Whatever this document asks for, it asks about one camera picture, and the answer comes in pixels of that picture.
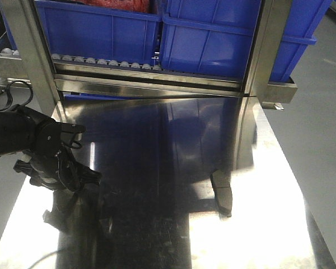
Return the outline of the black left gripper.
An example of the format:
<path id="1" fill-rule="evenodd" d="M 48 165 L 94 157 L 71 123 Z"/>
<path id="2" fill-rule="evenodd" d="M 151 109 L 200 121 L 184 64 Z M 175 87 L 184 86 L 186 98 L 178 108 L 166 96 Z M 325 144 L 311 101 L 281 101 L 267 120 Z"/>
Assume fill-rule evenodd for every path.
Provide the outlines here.
<path id="1" fill-rule="evenodd" d="M 48 118 L 36 126 L 31 160 L 29 163 L 17 160 L 14 171 L 31 175 L 34 169 L 34 184 L 50 190 L 77 192 L 83 184 L 100 185 L 102 174 L 88 166 L 80 166 L 71 149 L 61 143 L 60 123 Z"/>

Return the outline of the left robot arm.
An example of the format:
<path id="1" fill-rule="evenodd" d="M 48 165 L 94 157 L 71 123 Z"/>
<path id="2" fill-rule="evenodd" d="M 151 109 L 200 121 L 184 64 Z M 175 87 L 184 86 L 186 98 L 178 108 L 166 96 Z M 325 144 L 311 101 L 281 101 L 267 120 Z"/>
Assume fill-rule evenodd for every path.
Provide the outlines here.
<path id="1" fill-rule="evenodd" d="M 0 157 L 22 152 L 13 169 L 30 183 L 55 191 L 78 192 L 86 184 L 100 183 L 101 173 L 79 163 L 72 151 L 82 145 L 77 137 L 85 132 L 79 124 L 55 119 L 23 105 L 0 111 Z"/>

